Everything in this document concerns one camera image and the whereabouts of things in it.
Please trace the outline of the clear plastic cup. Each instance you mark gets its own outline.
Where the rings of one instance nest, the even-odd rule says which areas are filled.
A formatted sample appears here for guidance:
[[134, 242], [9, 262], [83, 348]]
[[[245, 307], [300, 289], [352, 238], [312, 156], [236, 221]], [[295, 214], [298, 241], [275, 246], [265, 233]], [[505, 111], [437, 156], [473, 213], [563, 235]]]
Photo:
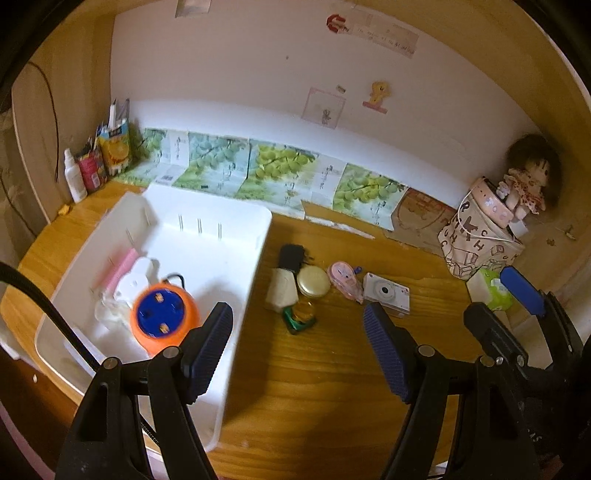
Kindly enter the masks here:
[[129, 329], [130, 308], [125, 302], [102, 296], [95, 303], [94, 317], [108, 330]]

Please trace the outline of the white toy digital camera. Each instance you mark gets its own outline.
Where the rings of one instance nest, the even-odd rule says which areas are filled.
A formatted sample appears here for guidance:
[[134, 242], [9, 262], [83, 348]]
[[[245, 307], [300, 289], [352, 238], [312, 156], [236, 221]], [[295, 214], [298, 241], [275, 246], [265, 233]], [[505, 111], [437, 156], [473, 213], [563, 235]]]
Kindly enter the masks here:
[[400, 317], [410, 314], [410, 289], [373, 273], [363, 277], [363, 299], [380, 303]]

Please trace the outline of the orange round toy with carabiner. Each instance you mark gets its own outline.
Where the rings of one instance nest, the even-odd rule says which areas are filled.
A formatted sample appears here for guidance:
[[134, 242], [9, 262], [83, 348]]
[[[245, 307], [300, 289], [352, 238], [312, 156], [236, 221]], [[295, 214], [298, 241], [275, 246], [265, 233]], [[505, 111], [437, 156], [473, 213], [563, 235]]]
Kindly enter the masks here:
[[144, 289], [129, 314], [131, 334], [150, 357], [167, 347], [179, 346], [188, 332], [201, 324], [197, 301], [178, 273]]

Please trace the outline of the white plastic scoop holder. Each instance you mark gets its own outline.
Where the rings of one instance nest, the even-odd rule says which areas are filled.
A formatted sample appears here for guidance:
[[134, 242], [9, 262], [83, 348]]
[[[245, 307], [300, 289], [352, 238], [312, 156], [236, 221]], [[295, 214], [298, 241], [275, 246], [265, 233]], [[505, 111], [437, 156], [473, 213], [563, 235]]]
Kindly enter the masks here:
[[139, 257], [119, 280], [113, 293], [114, 300], [131, 308], [139, 295], [152, 284], [153, 272], [153, 260]]

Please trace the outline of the pink hair roller clip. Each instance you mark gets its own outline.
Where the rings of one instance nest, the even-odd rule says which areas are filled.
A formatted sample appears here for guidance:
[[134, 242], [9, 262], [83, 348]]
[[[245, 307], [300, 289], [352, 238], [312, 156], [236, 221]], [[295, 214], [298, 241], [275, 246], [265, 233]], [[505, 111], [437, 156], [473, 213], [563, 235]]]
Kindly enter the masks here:
[[100, 291], [107, 295], [114, 292], [119, 280], [126, 274], [139, 257], [135, 248], [130, 248], [113, 266], [109, 268], [100, 283]]

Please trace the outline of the green bottle with gold cap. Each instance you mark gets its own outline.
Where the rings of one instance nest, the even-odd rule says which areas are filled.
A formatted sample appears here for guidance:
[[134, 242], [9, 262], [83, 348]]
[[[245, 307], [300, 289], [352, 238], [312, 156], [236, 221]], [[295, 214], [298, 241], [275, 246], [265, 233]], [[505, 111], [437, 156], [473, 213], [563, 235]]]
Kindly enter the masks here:
[[298, 300], [293, 306], [285, 307], [281, 316], [287, 330], [293, 335], [304, 332], [317, 323], [315, 305], [308, 300]]

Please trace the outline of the green tissue pack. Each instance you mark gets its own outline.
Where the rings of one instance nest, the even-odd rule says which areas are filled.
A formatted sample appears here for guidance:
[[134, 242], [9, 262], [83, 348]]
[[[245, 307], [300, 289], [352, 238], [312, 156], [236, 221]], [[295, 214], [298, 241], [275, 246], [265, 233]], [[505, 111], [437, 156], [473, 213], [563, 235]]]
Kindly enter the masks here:
[[471, 300], [484, 303], [492, 311], [507, 311], [513, 304], [513, 296], [502, 284], [498, 272], [480, 268], [466, 285]]

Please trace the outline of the patterned fabric storage bag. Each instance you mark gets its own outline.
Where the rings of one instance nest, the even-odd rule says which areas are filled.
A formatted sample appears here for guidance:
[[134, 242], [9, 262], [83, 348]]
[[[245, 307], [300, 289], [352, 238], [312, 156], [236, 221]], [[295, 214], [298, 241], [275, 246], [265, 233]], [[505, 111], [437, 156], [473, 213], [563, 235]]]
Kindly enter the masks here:
[[500, 272], [512, 265], [525, 245], [508, 228], [499, 226], [481, 207], [500, 213], [509, 221], [510, 211], [493, 194], [481, 177], [473, 183], [452, 219], [438, 234], [438, 241], [450, 273], [470, 279], [481, 267]]

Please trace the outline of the brown haired doll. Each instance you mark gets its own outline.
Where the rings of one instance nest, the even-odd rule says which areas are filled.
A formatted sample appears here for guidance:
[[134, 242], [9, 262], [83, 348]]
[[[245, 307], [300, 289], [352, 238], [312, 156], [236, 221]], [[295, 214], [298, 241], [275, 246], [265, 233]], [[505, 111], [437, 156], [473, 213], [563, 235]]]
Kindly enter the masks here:
[[528, 134], [507, 151], [507, 172], [496, 195], [516, 221], [554, 209], [562, 189], [562, 166], [558, 153], [538, 134]]

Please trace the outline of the brown cardboard with red drawing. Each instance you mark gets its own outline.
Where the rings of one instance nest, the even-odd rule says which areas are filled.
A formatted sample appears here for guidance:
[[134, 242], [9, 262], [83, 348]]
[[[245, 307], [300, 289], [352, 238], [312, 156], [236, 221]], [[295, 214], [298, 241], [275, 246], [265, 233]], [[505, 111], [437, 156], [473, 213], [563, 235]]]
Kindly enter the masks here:
[[456, 210], [447, 204], [409, 188], [391, 214], [394, 230], [384, 230], [383, 233], [388, 239], [442, 257], [438, 234], [455, 212]]

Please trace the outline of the pink floss pick container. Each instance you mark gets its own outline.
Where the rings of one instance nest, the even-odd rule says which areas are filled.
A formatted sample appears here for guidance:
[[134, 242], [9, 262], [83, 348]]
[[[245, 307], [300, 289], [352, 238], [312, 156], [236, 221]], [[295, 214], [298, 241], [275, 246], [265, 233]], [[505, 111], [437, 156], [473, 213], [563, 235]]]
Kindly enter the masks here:
[[328, 268], [329, 281], [346, 297], [346, 299], [363, 303], [363, 287], [353, 267], [346, 262], [338, 261]]

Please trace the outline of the gold oval compact case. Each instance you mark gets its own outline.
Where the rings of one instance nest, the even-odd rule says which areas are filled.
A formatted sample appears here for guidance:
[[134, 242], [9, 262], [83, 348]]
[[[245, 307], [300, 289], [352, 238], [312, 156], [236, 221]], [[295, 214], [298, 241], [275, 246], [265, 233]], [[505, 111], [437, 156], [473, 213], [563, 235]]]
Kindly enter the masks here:
[[297, 273], [297, 287], [301, 294], [308, 298], [322, 298], [331, 289], [329, 276], [322, 268], [314, 265], [305, 265]]

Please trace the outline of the black charger plug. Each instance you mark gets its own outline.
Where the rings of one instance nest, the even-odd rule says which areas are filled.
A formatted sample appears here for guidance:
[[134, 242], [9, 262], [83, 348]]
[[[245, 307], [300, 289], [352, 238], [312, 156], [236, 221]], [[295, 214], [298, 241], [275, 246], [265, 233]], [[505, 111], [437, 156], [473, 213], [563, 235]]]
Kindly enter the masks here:
[[286, 244], [280, 247], [279, 262], [277, 267], [297, 273], [304, 264], [305, 249], [304, 246], [297, 244]]

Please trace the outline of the white spray bottle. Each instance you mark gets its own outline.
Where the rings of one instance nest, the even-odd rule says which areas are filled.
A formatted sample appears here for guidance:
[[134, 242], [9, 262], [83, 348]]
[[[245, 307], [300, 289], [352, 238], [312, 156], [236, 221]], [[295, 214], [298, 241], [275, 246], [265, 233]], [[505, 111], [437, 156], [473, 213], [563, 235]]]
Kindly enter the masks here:
[[64, 150], [64, 178], [76, 204], [87, 197], [81, 170], [69, 148]]

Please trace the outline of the yellow duck wall sticker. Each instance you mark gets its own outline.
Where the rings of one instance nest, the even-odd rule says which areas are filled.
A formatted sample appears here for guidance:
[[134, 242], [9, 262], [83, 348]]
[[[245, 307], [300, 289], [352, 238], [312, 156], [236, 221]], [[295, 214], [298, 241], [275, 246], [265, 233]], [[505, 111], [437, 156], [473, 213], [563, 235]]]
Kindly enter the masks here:
[[370, 98], [363, 102], [363, 107], [372, 109], [382, 114], [387, 114], [388, 109], [383, 106], [383, 103], [390, 96], [390, 84], [387, 81], [376, 81], [372, 84]]

